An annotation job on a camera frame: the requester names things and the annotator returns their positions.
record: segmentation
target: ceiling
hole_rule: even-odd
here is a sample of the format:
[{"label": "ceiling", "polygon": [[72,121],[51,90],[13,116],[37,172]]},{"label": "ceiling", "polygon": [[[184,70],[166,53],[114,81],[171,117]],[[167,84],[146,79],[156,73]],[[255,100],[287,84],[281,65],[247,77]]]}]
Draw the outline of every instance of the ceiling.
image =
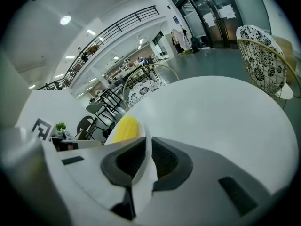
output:
[{"label": "ceiling", "polygon": [[[28,84],[52,77],[66,49],[93,19],[129,0],[36,0],[15,14],[2,46]],[[64,15],[71,22],[61,25]]]},{"label": "ceiling", "polygon": [[[161,31],[161,27],[166,22],[162,22],[159,24],[155,24],[153,26],[150,26],[142,31],[139,31],[138,33],[132,35],[125,41],[121,42],[117,46],[115,46],[109,53],[104,55],[95,65],[94,68],[96,68],[100,74],[104,74],[108,69],[106,68],[106,65],[110,63],[111,61],[115,61],[113,57],[117,56],[119,58],[128,55],[134,50],[138,49],[139,41],[141,38],[143,38],[143,46],[146,45],[146,42],[152,41],[155,36]],[[93,78],[95,78],[95,74],[88,70],[83,76],[80,76],[75,83],[72,86],[71,93],[74,95],[79,95],[82,92],[86,92],[87,88],[91,87],[91,84],[89,81]]]}]

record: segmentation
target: recessed light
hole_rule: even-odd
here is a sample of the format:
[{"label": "recessed light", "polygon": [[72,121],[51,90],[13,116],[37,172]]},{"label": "recessed light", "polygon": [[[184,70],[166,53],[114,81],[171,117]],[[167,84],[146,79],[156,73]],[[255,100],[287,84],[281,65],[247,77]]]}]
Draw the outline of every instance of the recessed light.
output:
[{"label": "recessed light", "polygon": [[89,83],[92,82],[92,81],[94,81],[94,80],[96,80],[96,79],[97,79],[97,78],[94,78],[94,79],[90,80]]},{"label": "recessed light", "polygon": [[71,17],[69,15],[66,15],[64,17],[62,17],[61,19],[61,25],[66,25],[71,21]]},{"label": "recessed light", "polygon": [[93,31],[91,31],[90,29],[87,30],[87,32],[89,32],[92,35],[95,35],[96,33],[94,33]]},{"label": "recessed light", "polygon": [[81,97],[83,94],[84,94],[84,92],[83,92],[83,93],[81,93],[79,96],[77,96],[77,98],[78,98],[78,97]]},{"label": "recessed light", "polygon": [[64,75],[63,73],[62,73],[62,74],[59,74],[59,75],[56,76],[56,78],[61,77],[61,76],[63,76],[63,75]]}]

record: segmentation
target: black metal railing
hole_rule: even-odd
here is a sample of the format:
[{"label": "black metal railing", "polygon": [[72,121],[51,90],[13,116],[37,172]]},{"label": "black metal railing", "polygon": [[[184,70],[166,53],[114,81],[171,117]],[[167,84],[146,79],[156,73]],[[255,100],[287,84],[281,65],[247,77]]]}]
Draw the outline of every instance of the black metal railing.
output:
[{"label": "black metal railing", "polygon": [[159,15],[159,12],[156,9],[156,6],[147,7],[136,11],[119,21],[115,22],[105,30],[103,30],[100,34],[98,34],[94,39],[89,42],[87,46],[84,47],[82,52],[75,58],[71,66],[69,67],[67,73],[64,78],[51,82],[50,84],[46,84],[45,86],[39,88],[38,90],[44,89],[56,89],[57,82],[64,87],[68,87],[72,80],[75,78],[77,73],[81,70],[84,64],[95,54],[101,47],[103,47],[106,43],[108,43],[111,39],[116,37],[119,33],[128,29],[129,27],[140,23],[143,20],[151,18],[153,16]]}]

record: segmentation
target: gray floor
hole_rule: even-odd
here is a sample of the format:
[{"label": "gray floor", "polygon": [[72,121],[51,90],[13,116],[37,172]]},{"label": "gray floor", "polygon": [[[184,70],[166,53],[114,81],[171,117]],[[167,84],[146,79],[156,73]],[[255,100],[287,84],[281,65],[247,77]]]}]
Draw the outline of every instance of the gray floor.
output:
[{"label": "gray floor", "polygon": [[[164,63],[170,68],[175,70],[180,80],[206,75],[219,75],[236,78],[246,82],[250,82],[250,78],[246,69],[244,68],[240,52],[236,49],[208,49],[202,50],[193,55],[185,55],[172,58]],[[169,82],[174,81],[174,76],[169,74],[167,70],[167,80]],[[298,93],[296,84],[292,84],[291,87]],[[120,119],[121,115],[125,113],[122,108],[119,108],[119,113],[115,113],[117,119]],[[284,112],[291,121],[295,134],[297,136],[298,144],[301,145],[301,99],[293,98],[287,101]],[[95,139],[101,139],[101,132],[96,131],[93,134]]]}]

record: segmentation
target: wire chair frame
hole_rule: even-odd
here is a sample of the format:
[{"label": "wire chair frame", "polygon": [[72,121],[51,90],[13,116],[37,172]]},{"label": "wire chair frame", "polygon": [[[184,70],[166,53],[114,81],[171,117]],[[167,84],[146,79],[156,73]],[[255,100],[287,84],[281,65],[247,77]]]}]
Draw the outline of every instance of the wire chair frame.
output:
[{"label": "wire chair frame", "polygon": [[292,72],[299,87],[299,95],[294,94],[294,96],[301,98],[300,81],[292,67],[279,53],[251,39],[238,39],[237,44],[246,70],[255,86],[275,100],[282,99],[281,93],[286,80],[286,69],[288,68]]},{"label": "wire chair frame", "polygon": [[145,65],[138,70],[134,71],[127,79],[124,87],[123,87],[123,93],[122,93],[122,100],[125,105],[125,107],[129,110],[129,107],[126,103],[125,98],[125,91],[126,89],[132,89],[136,84],[140,82],[144,82],[146,80],[154,80],[154,81],[160,81],[164,84],[169,84],[168,80],[164,77],[162,71],[159,70],[159,68],[165,67],[171,71],[175,77],[176,80],[179,81],[179,76],[177,73],[170,67],[166,65],[160,65],[160,64],[151,64],[151,65]]}]

